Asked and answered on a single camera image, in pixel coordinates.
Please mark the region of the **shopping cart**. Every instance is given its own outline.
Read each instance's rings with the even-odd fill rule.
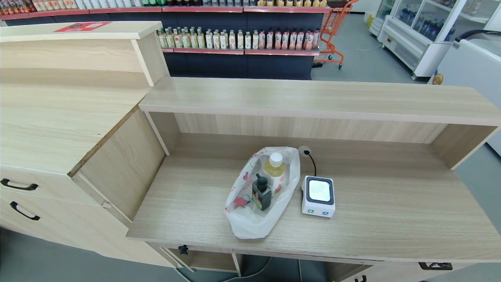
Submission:
[[[322,30],[320,31],[320,41],[319,48],[322,47],[322,42],[325,43],[325,50],[320,51],[321,59],[313,60],[313,67],[321,67],[325,63],[339,63],[339,69],[343,66],[344,55],[343,53],[336,50],[336,46],[331,42],[332,38],[339,33],[341,26],[344,23],[346,14],[348,14],[353,3],[358,2],[358,0],[351,0],[347,2],[342,8],[332,8],[327,17],[324,17],[324,22],[322,23]],[[339,55],[339,60],[333,60],[333,55]]]

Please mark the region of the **black cable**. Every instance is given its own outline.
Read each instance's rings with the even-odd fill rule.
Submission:
[[[317,165],[315,165],[315,161],[313,160],[313,157],[312,155],[310,154],[310,151],[308,150],[305,150],[305,155],[309,156],[310,159],[312,159],[312,162],[313,162],[313,168],[315,169],[315,176],[317,176]]]

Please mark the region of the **bottle cap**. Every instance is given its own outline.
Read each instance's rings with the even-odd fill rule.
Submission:
[[[279,167],[283,161],[284,161],[284,158],[282,157],[282,154],[280,154],[280,153],[275,152],[270,156],[270,165],[272,165],[274,167]]]
[[[259,192],[264,192],[268,188],[268,179],[266,177],[263,177],[259,175],[259,173],[256,174],[258,177],[258,190]]]

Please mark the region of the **white plastic bag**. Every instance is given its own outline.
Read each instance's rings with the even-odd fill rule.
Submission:
[[[285,180],[282,190],[272,197],[271,205],[262,211],[252,200],[252,183],[257,179],[257,173],[263,175],[263,166],[274,152],[284,157]],[[299,152],[296,148],[266,147],[255,153],[235,180],[224,207],[224,214],[235,236],[240,239],[266,237],[291,200],[299,177]]]

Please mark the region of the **yellow liquid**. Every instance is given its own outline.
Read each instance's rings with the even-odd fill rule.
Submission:
[[[270,164],[270,161],[267,161],[265,163],[265,167],[263,169],[271,177],[278,177],[278,176],[281,176],[282,174],[284,174],[284,172],[285,172],[285,164],[282,163],[278,167],[274,167],[274,166],[272,166],[272,164]]]

